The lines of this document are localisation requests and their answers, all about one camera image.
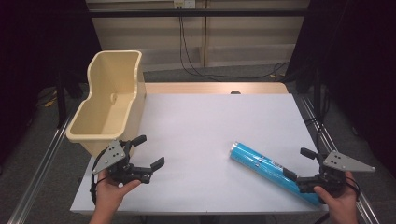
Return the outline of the wooden table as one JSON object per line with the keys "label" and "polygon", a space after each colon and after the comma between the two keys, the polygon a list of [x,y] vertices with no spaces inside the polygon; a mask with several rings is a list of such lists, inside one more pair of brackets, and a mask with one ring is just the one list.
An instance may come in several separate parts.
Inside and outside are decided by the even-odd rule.
{"label": "wooden table", "polygon": [[146,84],[147,94],[288,94],[279,82],[158,82]]}

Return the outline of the person's right hand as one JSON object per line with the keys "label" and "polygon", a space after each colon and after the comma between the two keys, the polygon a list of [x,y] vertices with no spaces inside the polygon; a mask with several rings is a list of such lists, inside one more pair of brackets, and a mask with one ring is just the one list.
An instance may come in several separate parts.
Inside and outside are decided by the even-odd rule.
{"label": "person's right hand", "polygon": [[331,216],[357,217],[357,193],[354,189],[346,186],[343,193],[334,198],[328,191],[320,186],[314,187],[315,193],[329,206]]}

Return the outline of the blue roll pack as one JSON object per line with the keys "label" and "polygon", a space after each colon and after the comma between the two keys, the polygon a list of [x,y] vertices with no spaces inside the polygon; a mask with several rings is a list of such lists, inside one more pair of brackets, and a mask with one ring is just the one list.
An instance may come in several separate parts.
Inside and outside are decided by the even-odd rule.
{"label": "blue roll pack", "polygon": [[288,191],[294,196],[297,196],[314,206],[320,205],[320,201],[316,193],[301,193],[296,183],[284,176],[285,168],[281,164],[263,156],[254,149],[242,143],[234,142],[230,151],[230,157],[253,170],[260,176],[272,181],[277,186]]}

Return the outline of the black horizontal bar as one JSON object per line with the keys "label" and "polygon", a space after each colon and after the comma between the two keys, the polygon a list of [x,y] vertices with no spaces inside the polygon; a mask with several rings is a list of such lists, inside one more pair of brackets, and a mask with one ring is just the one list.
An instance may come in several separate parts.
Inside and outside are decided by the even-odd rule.
{"label": "black horizontal bar", "polygon": [[91,9],[92,18],[142,17],[299,17],[309,15],[307,9]]}

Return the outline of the thin vertical wall strip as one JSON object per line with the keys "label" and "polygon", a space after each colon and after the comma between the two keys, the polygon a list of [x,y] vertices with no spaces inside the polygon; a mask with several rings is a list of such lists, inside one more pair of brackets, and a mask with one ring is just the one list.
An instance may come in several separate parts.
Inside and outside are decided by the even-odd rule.
{"label": "thin vertical wall strip", "polygon": [[[210,8],[210,0],[203,0],[203,8]],[[203,67],[207,64],[207,17],[203,18]]]}

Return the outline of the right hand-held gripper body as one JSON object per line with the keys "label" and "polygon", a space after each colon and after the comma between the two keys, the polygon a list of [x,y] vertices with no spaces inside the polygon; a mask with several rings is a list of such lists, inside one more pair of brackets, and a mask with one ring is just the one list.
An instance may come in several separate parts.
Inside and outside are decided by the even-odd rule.
{"label": "right hand-held gripper body", "polygon": [[317,153],[318,173],[311,177],[298,177],[295,181],[301,193],[313,193],[320,186],[329,193],[338,193],[347,184],[345,172],[374,172],[374,166],[357,161],[338,151]]}

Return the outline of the black metal stand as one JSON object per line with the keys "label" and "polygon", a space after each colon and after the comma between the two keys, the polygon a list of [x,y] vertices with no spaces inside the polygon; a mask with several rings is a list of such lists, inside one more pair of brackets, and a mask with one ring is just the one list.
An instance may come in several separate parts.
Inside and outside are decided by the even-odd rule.
{"label": "black metal stand", "polygon": [[58,128],[61,128],[66,120],[66,103],[64,94],[64,83],[63,76],[61,73],[57,74],[56,77],[56,92],[57,92],[57,103],[58,103]]}

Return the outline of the person's left hand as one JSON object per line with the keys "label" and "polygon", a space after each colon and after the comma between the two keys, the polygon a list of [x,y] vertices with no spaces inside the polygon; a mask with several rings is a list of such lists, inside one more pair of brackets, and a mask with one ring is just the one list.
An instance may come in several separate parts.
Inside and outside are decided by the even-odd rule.
{"label": "person's left hand", "polygon": [[94,214],[114,215],[121,205],[124,196],[141,184],[139,180],[134,180],[120,187],[108,177],[106,171],[101,171],[98,177]]}

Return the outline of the white table sheet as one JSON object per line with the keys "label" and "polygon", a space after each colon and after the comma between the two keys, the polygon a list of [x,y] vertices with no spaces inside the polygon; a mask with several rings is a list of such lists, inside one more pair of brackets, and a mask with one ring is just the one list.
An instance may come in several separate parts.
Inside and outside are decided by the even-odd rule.
{"label": "white table sheet", "polygon": [[159,158],[150,182],[119,208],[134,215],[231,215],[314,212],[316,207],[230,157],[242,143],[298,175],[318,172],[301,148],[315,147],[290,94],[150,94],[139,132],[147,141],[136,166]]}

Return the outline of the black curtain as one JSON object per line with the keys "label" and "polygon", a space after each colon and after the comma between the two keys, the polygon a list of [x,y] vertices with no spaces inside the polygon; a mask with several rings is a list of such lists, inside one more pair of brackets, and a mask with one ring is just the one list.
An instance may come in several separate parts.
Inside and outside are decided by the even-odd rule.
{"label": "black curtain", "polygon": [[86,0],[0,0],[0,165],[35,113],[38,94],[79,84],[101,46]]}
{"label": "black curtain", "polygon": [[396,178],[396,0],[310,0],[286,80],[318,78]]}

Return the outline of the aluminium floor rail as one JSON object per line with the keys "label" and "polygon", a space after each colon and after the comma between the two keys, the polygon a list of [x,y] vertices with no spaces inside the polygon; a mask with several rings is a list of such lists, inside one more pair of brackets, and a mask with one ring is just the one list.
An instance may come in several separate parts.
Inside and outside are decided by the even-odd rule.
{"label": "aluminium floor rail", "polygon": [[13,210],[10,219],[7,224],[24,224],[28,217],[35,199],[41,190],[43,183],[48,175],[50,167],[56,157],[56,154],[64,140],[66,128],[70,123],[71,118],[67,118],[62,122],[62,125],[57,129],[53,135],[51,142],[46,150],[46,153],[39,163],[38,168],[26,189],[22,194],[21,199],[17,203],[17,206]]}
{"label": "aluminium floor rail", "polygon": [[[314,105],[311,100],[307,96],[303,96],[301,98],[301,103],[304,106],[304,111],[308,116],[308,124],[312,124],[315,128],[316,136],[314,137],[315,145],[317,149],[322,152],[325,150],[326,152],[338,151],[338,148],[330,133],[326,129],[326,126],[317,119],[317,116],[314,111]],[[357,202],[358,211],[362,218],[361,224],[380,224],[373,207],[368,201],[366,195],[363,190],[361,190],[361,195],[359,196],[359,201]]]}

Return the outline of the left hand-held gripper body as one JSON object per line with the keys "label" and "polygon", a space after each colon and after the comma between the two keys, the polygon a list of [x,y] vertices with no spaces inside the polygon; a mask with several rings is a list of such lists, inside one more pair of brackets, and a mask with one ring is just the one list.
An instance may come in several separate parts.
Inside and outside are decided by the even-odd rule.
{"label": "left hand-held gripper body", "polygon": [[148,184],[153,171],[130,163],[130,151],[135,148],[131,141],[113,140],[96,158],[92,173],[98,175],[106,170],[113,181],[123,185],[134,180]]}

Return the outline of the beige plastic bin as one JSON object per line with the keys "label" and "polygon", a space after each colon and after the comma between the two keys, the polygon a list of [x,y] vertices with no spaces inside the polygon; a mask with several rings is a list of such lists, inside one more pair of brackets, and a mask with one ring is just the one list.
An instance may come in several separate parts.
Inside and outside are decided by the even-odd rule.
{"label": "beige plastic bin", "polygon": [[138,136],[147,96],[142,53],[105,50],[87,69],[88,97],[79,105],[66,131],[68,140],[97,156],[113,140]]}

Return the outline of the white wall socket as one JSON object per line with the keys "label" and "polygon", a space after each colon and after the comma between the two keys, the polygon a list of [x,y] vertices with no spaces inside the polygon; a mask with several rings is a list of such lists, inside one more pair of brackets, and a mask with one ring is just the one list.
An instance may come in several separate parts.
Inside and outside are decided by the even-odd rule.
{"label": "white wall socket", "polygon": [[196,1],[195,0],[174,0],[174,8],[175,9],[195,9]]}

